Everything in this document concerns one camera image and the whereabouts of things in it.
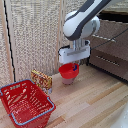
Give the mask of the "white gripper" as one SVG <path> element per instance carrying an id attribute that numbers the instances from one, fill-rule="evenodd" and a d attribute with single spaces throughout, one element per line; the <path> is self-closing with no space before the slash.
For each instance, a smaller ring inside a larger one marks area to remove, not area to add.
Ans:
<path id="1" fill-rule="evenodd" d="M 79 50 L 74 50 L 72 48 L 61 48 L 59 50 L 59 62 L 62 64 L 67 64 L 90 56 L 90 47 L 84 46 Z M 77 65 L 74 65 L 73 71 L 77 70 Z"/>

